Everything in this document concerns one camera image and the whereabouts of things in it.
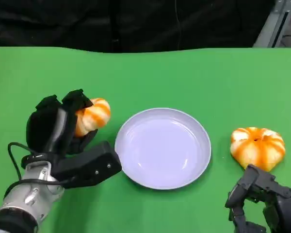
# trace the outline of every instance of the small pumpkin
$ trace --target small pumpkin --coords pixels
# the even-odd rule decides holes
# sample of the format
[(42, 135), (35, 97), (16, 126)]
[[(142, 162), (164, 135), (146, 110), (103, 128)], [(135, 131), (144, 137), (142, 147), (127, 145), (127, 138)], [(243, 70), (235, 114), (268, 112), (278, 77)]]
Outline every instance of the small pumpkin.
[(246, 169), (253, 164), (272, 170), (285, 156), (285, 143), (280, 134), (256, 127), (238, 128), (231, 136), (231, 154)]
[(75, 129), (76, 137), (85, 136), (90, 131), (102, 128), (110, 120), (110, 106), (105, 99), (92, 99), (91, 102), (92, 106), (76, 112), (78, 117)]

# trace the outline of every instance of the robotic hand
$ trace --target robotic hand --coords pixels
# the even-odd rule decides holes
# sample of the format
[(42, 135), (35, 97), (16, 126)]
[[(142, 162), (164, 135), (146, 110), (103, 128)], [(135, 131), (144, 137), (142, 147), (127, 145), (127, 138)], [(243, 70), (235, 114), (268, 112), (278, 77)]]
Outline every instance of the robotic hand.
[[(50, 96), (36, 106), (27, 124), (28, 147), (19, 143), (8, 146), (19, 180), (4, 195), (0, 233), (36, 233), (65, 189), (94, 186), (121, 171), (118, 155), (107, 141), (83, 151), (97, 131), (74, 137), (75, 112), (91, 105), (83, 91), (76, 90), (62, 103)], [(21, 162), (23, 177), (11, 153), (12, 145), (31, 152)], [(67, 158), (66, 154), (77, 155)]]
[(265, 203), (263, 213), (272, 233), (291, 233), (291, 188), (279, 185), (275, 176), (249, 165), (228, 193), (225, 204), (230, 209), (229, 220), (235, 225), (235, 233), (265, 233), (265, 227), (246, 221), (245, 199)]

